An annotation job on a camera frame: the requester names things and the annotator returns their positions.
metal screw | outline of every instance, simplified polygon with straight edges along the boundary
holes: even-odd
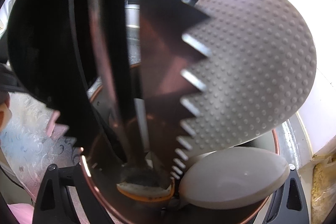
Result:
[[[51,164],[51,165],[48,166],[48,170],[49,170],[49,171],[52,171],[52,170],[54,170],[55,168],[56,168],[56,164]]]
[[[294,164],[289,164],[289,168],[290,168],[290,170],[295,170],[295,165]]]

dotted texture surface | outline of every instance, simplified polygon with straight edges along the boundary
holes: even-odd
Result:
[[[287,0],[199,0],[197,7],[212,20],[188,34],[212,54],[187,68],[206,85],[204,93],[181,99],[197,116],[181,121],[191,135],[180,138],[188,157],[251,141],[281,124],[304,103],[316,73],[311,33]]]

pink cloth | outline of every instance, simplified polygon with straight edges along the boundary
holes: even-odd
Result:
[[[8,204],[9,209],[20,224],[32,224],[34,207],[30,204]]]

copper bowl rim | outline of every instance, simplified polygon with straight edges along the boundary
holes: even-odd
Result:
[[[98,94],[101,92],[102,90],[102,85],[100,85],[95,92],[92,94],[91,98],[90,98],[90,102],[92,103],[96,97],[98,96]],[[275,131],[275,129],[272,130],[272,134],[273,134],[273,139],[274,139],[274,145],[275,145],[275,153],[277,155],[280,155],[280,146],[279,146],[279,140],[278,140],[278,136],[277,133]],[[91,177],[87,176],[85,168],[84,168],[84,163],[83,163],[83,158],[80,157],[80,164],[81,164],[81,168],[82,171],[84,173],[84,177],[86,180],[86,183],[88,184],[89,188],[91,189],[91,191],[93,192],[94,196],[97,198],[97,200],[107,209],[109,210],[119,221],[123,222],[123,223],[129,223],[129,224],[136,224],[133,223],[132,221],[129,221],[127,218],[125,218],[123,215],[121,215],[117,210],[114,209],[113,206],[111,206],[108,201],[103,197],[103,195],[100,193],[99,189],[95,186],[93,180]],[[259,207],[257,209],[255,209],[253,211],[253,213],[251,213],[251,215],[247,218],[245,218],[244,220],[242,220],[240,223],[237,224],[246,224],[248,223],[261,209],[262,207],[264,207],[264,205],[266,204],[266,202],[268,201],[270,196],[268,196],[267,198],[265,198],[262,203],[259,205]]]

plastic bag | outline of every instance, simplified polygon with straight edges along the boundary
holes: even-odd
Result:
[[[8,204],[9,209],[20,224],[31,224],[33,221],[34,207],[30,204]]]
[[[328,157],[314,168],[311,223],[322,224],[336,203],[336,159]]]

